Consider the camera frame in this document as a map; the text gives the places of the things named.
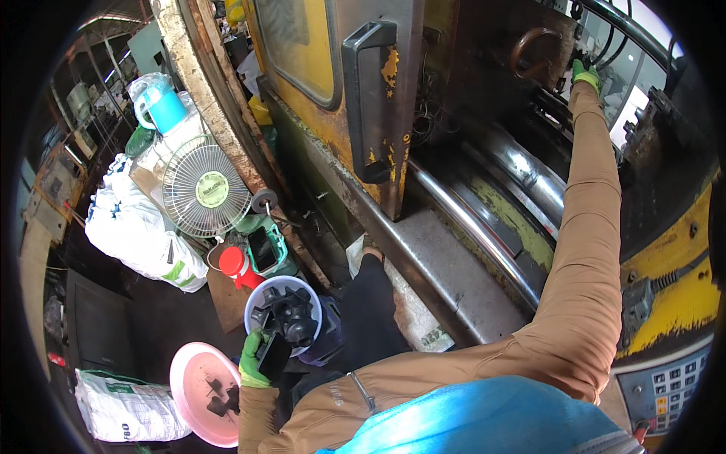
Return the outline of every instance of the foot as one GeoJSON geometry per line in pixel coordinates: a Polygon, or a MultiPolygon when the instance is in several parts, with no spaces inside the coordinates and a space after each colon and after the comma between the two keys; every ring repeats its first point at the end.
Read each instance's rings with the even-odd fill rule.
{"type": "Polygon", "coordinates": [[[378,245],[368,235],[368,232],[363,236],[363,255],[372,254],[376,256],[379,262],[383,262],[383,252],[380,250],[378,245]]]}

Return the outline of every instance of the fan label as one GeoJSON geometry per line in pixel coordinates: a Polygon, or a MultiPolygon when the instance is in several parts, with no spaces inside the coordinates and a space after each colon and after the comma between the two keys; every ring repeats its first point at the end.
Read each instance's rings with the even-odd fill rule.
{"type": "Polygon", "coordinates": [[[207,208],[220,206],[227,199],[228,194],[227,178],[217,171],[207,172],[197,182],[197,200],[207,208]]]}

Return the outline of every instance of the pink plastic bowl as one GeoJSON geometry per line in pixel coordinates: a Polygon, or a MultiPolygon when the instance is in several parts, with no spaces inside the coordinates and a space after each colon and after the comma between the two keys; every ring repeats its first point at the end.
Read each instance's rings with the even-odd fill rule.
{"type": "Polygon", "coordinates": [[[169,370],[171,395],[179,407],[182,418],[199,438],[219,447],[235,447],[239,443],[237,415],[227,411],[219,417],[207,410],[213,395],[208,381],[222,383],[218,396],[227,401],[226,390],[240,384],[237,366],[224,353],[204,342],[184,345],[174,355],[169,370]]]}

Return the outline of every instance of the sandal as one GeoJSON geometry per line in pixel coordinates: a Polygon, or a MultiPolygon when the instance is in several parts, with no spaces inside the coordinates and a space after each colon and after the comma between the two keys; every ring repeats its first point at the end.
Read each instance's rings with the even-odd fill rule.
{"type": "Polygon", "coordinates": [[[367,232],[363,235],[363,249],[362,250],[365,251],[366,248],[371,248],[371,249],[377,251],[380,254],[380,261],[383,262],[383,257],[385,257],[386,255],[383,253],[383,251],[381,251],[381,249],[378,247],[378,244],[376,244],[375,241],[373,241],[373,238],[371,238],[367,232]]]}

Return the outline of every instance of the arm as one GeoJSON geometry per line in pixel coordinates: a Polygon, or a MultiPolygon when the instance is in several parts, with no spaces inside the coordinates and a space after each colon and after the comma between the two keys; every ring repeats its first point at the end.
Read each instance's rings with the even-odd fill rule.
{"type": "Polygon", "coordinates": [[[576,82],[569,108],[575,137],[552,272],[534,320],[515,337],[529,354],[556,358],[547,374],[561,389],[591,396],[586,388],[608,383],[620,334],[621,193],[593,87],[576,82]]]}
{"type": "Polygon", "coordinates": [[[262,440],[277,431],[273,424],[277,388],[250,388],[240,386],[240,444],[239,454],[254,454],[262,440]]]}
{"type": "Polygon", "coordinates": [[[245,346],[240,355],[240,414],[237,423],[240,427],[240,442],[237,452],[254,454],[262,440],[277,433],[273,417],[275,401],[280,391],[270,387],[270,380],[262,375],[255,356],[257,350],[269,341],[261,328],[255,328],[247,335],[245,346]]]}

